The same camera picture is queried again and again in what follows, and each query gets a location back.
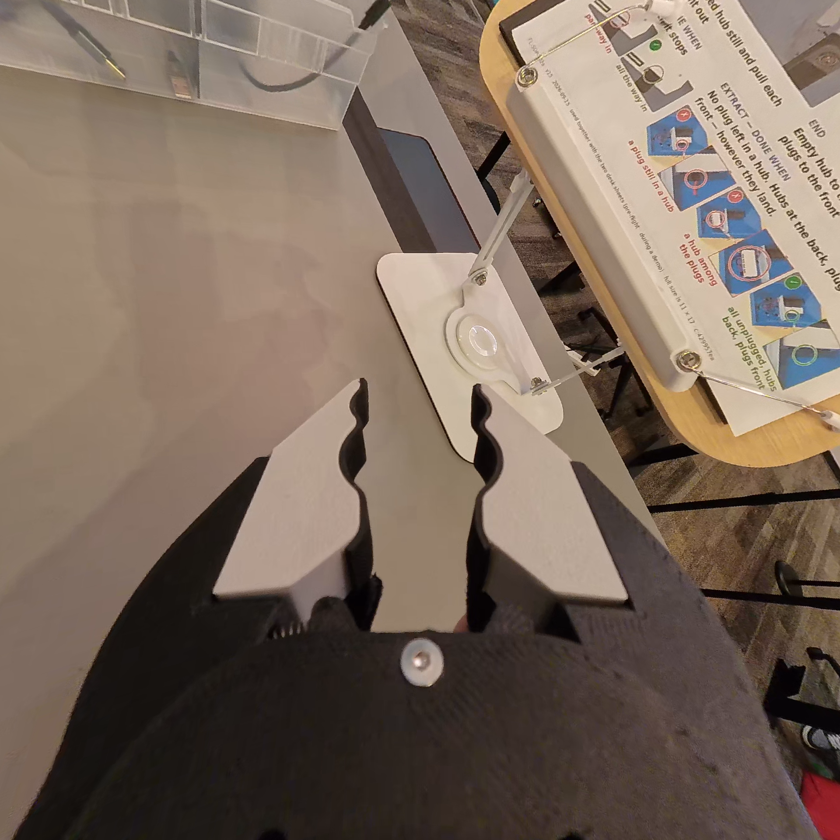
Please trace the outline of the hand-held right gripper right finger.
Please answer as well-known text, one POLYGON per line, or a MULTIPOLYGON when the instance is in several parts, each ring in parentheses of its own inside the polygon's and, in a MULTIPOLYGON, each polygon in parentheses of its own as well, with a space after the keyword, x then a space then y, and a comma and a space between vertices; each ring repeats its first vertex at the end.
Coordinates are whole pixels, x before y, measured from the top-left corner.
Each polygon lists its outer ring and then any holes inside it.
POLYGON ((466 551, 470 632, 505 608, 537 633, 572 634, 567 605, 629 607, 570 457, 488 386, 473 388, 470 423, 483 480, 466 551))

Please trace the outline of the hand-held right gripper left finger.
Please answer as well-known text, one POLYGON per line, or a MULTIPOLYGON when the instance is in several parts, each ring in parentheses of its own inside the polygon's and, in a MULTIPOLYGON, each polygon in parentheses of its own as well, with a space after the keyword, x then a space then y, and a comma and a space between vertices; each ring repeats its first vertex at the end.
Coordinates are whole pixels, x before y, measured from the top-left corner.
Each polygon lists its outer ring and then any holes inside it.
POLYGON ((369 389, 352 380, 271 451, 213 595, 274 596, 307 622, 324 597, 371 624, 382 595, 369 512, 356 477, 365 464, 369 389))

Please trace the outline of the clear plastic organizer box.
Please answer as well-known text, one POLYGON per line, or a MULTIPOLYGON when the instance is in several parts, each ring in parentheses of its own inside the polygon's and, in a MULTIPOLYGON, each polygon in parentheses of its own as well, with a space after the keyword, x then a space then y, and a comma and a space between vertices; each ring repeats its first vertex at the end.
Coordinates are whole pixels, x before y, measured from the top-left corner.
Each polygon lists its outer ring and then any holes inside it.
POLYGON ((122 81, 38 4, 1 2, 1 63, 337 130, 391 2, 52 1, 102 42, 122 81))

